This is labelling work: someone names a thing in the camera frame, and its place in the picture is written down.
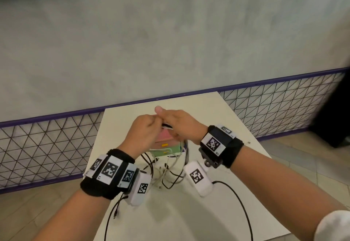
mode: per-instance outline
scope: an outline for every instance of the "fist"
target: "fist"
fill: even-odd
[[[173,127],[174,130],[170,130],[169,133],[178,141],[188,139],[199,145],[208,132],[206,125],[198,122],[193,116],[183,110],[165,110],[157,106],[155,112]]]
[[[159,116],[138,116],[118,149],[136,159],[151,148],[161,130],[162,119]]]

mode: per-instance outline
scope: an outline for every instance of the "floor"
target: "floor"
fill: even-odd
[[[271,157],[350,208],[350,146],[333,149],[312,133],[263,141]],[[79,188],[80,180],[0,195],[0,240],[31,240]],[[293,235],[273,241],[297,241]]]

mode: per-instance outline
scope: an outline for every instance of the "white table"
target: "white table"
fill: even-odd
[[[250,142],[251,148],[269,157],[220,95],[207,93],[106,109],[87,166],[90,167],[100,154],[116,148],[124,140],[133,120],[138,115],[154,114],[157,105],[183,109],[206,125],[222,123],[234,130],[244,143]],[[189,142],[189,149],[190,161],[203,161],[197,145]],[[179,172],[183,161],[184,156],[176,166]],[[136,163],[145,166],[141,157]],[[210,168],[208,176],[228,183],[237,192],[249,216],[255,241],[289,234],[228,169],[222,166],[216,170]],[[108,215],[118,199],[119,196],[112,201],[95,241],[103,240]],[[116,219],[112,216],[110,220],[107,240],[250,240],[242,207],[222,184],[216,184],[206,198],[201,198],[186,179],[170,190],[153,186],[141,206],[131,207],[122,201],[118,213]]]

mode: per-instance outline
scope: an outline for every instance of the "gray textured wall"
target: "gray textured wall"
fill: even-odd
[[[0,121],[344,66],[350,0],[0,0]]]

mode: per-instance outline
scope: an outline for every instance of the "white sleeve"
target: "white sleeve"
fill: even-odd
[[[349,241],[350,211],[335,211],[324,217],[315,232],[315,241]]]

